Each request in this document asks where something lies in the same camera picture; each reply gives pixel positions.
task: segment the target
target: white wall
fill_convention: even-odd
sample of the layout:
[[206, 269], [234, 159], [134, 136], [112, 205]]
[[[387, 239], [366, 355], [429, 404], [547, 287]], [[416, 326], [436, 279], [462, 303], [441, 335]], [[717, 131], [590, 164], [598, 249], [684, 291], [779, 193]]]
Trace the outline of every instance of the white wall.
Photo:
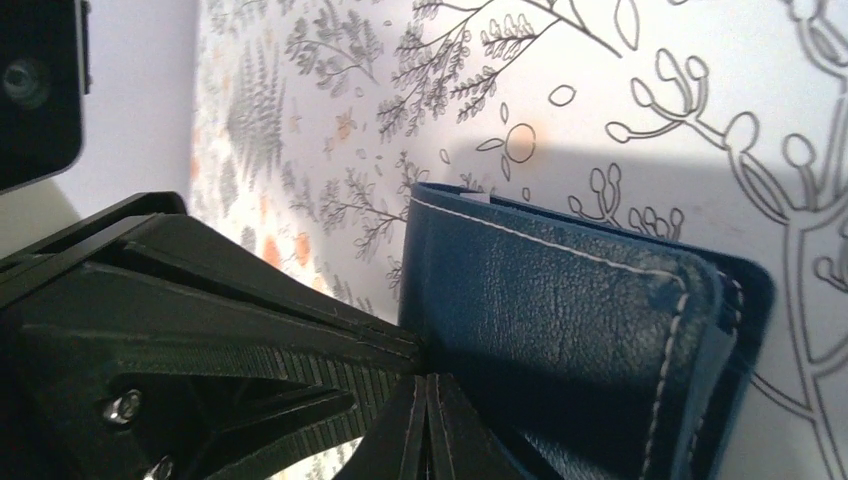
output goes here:
[[195, 0], [93, 0], [85, 146], [56, 183], [86, 217], [139, 191], [188, 190]]

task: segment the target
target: fern illustration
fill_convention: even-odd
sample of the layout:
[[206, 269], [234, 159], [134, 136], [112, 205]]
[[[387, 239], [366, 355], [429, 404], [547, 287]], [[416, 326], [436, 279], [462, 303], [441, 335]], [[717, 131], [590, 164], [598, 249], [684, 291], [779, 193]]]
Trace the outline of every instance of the fern illustration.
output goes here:
[[[430, 171], [419, 168], [409, 159], [404, 150], [400, 153], [395, 168], [400, 171], [400, 185], [396, 194], [404, 199], [404, 206], [399, 212], [389, 210], [385, 199], [374, 198], [375, 184], [369, 182], [368, 175], [354, 168], [347, 169], [344, 180], [327, 181], [319, 196], [318, 218], [324, 232], [332, 232], [346, 228], [348, 225], [359, 225], [360, 235], [353, 241], [357, 249], [356, 258], [371, 261], [385, 242], [391, 242], [398, 223], [404, 225], [409, 215], [409, 199], [412, 186], [417, 182], [426, 181]], [[386, 274], [389, 287], [397, 291], [400, 279], [400, 262], [388, 257], [390, 271]]]
[[261, 41], [255, 45], [255, 56], [249, 42], [244, 46], [227, 113], [227, 131], [243, 166], [242, 177], [249, 179], [251, 188], [263, 168], [270, 176], [272, 167], [281, 163], [286, 96], [285, 82], [280, 80], [278, 46], [274, 45], [270, 55]]
[[312, 187], [309, 177], [304, 176], [300, 185], [300, 188], [298, 188], [296, 184], [292, 183], [291, 187], [289, 187], [289, 191], [294, 193], [294, 198], [289, 203], [289, 209], [293, 212], [303, 213], [312, 219], [312, 221], [317, 222], [318, 215], [315, 208], [315, 202], [312, 200]]
[[[227, 10], [225, 4], [232, 4], [232, 9]], [[268, 0], [207, 0], [206, 9], [213, 32], [229, 33], [238, 38], [242, 31], [265, 17]]]
[[342, 19], [329, 0], [324, 3], [311, 22], [297, 19], [286, 40], [286, 54], [296, 62], [300, 75], [315, 74], [318, 88], [329, 91], [332, 98], [350, 90], [352, 71], [376, 84], [373, 63], [382, 55], [383, 44], [371, 22], [355, 10], [348, 10]]
[[[551, 21], [540, 31], [530, 24], [522, 11], [508, 14], [503, 20], [491, 18], [488, 30], [479, 36], [479, 46], [485, 58], [499, 65], [486, 65], [479, 72], [464, 78], [466, 59], [476, 46], [470, 22], [487, 10], [494, 0], [477, 7], [461, 7], [444, 0], [415, 0], [414, 22], [410, 24], [395, 50], [398, 70], [392, 74], [394, 87], [404, 94], [383, 101], [378, 109], [380, 134], [391, 141], [400, 132], [406, 136], [417, 135], [428, 115], [433, 120], [447, 112], [453, 101], [461, 103], [457, 110], [457, 123], [476, 116], [486, 106], [486, 99], [495, 95], [498, 78], [509, 69], [530, 47], [551, 28], [564, 25], [589, 38], [616, 57], [621, 54], [606, 41], [595, 35], [580, 17], [573, 2], [568, 2], [570, 17], [554, 8], [556, 2], [547, 4], [533, 0], [513, 0], [516, 9], [537, 9], [547, 13]], [[452, 28], [432, 40], [424, 38], [424, 25], [442, 10], [464, 13]]]
[[283, 15], [294, 10], [294, 1], [295, 0], [277, 0], [277, 3], [280, 5], [280, 11]]
[[478, 181], [476, 178], [474, 178], [474, 174], [471, 172], [460, 173], [459, 178], [462, 180], [462, 183], [460, 183], [459, 186], [467, 188], [468, 190], [474, 190], [475, 192], [480, 193], [488, 193], [489, 195], [494, 195], [497, 191], [497, 187], [495, 187], [494, 185], [487, 185], [482, 181]]

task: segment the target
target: blue leather wallet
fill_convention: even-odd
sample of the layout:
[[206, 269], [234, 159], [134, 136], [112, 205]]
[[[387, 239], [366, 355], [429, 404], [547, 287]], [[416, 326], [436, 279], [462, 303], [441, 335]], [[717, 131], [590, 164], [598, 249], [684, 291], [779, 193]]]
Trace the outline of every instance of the blue leather wallet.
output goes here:
[[708, 479], [773, 301], [757, 265], [418, 184], [400, 324], [528, 476]]

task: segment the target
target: botanical print wallpaper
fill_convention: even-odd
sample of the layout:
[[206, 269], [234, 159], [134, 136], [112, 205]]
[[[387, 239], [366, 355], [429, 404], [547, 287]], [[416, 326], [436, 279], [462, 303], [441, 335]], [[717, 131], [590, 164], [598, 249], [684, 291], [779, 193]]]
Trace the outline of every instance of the botanical print wallpaper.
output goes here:
[[193, 215], [387, 321], [423, 180], [752, 259], [778, 303], [722, 478], [848, 480], [848, 1], [202, 5]]

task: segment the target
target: screw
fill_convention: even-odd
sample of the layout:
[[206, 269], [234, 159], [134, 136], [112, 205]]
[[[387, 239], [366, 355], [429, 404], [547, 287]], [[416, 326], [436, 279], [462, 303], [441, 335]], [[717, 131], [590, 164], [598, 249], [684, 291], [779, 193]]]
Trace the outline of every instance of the screw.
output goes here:
[[159, 463], [144, 474], [144, 480], [170, 480], [174, 474], [174, 460], [165, 455]]
[[141, 392], [132, 389], [106, 405], [103, 418], [109, 423], [126, 425], [138, 415], [140, 408]]
[[38, 73], [31, 62], [18, 60], [3, 75], [6, 93], [13, 99], [26, 98], [38, 88]]

